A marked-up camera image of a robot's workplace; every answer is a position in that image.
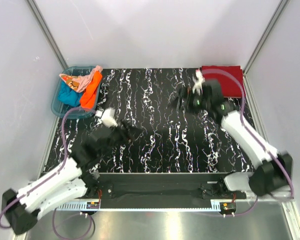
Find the red t shirt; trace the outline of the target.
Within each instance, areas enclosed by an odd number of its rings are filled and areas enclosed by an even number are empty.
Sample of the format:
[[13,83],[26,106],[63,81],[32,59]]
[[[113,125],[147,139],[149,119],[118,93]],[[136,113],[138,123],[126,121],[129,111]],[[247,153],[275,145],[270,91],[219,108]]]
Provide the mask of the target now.
[[201,67],[201,70],[206,81],[212,79],[217,79],[219,81],[222,94],[224,95],[224,97],[241,98],[242,93],[240,87],[233,80],[231,80],[228,76],[224,76],[220,73],[205,73],[206,70],[211,70],[211,69],[222,70],[235,77],[243,89],[244,96],[246,96],[244,90],[244,75],[240,65],[231,65],[231,66],[203,65]]

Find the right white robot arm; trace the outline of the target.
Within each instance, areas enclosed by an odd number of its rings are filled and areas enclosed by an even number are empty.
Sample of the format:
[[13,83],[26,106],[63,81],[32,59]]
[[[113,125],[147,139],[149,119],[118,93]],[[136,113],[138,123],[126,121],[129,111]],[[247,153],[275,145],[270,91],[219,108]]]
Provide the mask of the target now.
[[170,105],[190,113],[207,111],[250,159],[254,172],[229,173],[217,183],[219,191],[251,191],[262,197],[289,186],[290,194],[294,194],[292,156],[287,152],[279,152],[256,132],[244,118],[243,108],[223,96],[221,85],[216,79],[204,82],[198,80],[193,87],[181,87]]

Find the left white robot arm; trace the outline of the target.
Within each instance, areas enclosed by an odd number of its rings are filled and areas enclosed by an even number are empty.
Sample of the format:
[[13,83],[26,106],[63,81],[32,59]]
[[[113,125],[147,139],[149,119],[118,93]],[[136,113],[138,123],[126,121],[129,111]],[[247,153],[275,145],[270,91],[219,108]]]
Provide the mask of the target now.
[[130,145],[142,132],[125,120],[103,126],[77,145],[65,162],[18,191],[4,192],[1,208],[13,232],[22,235],[53,209],[85,195],[95,196],[98,184],[90,169],[101,156],[117,146]]

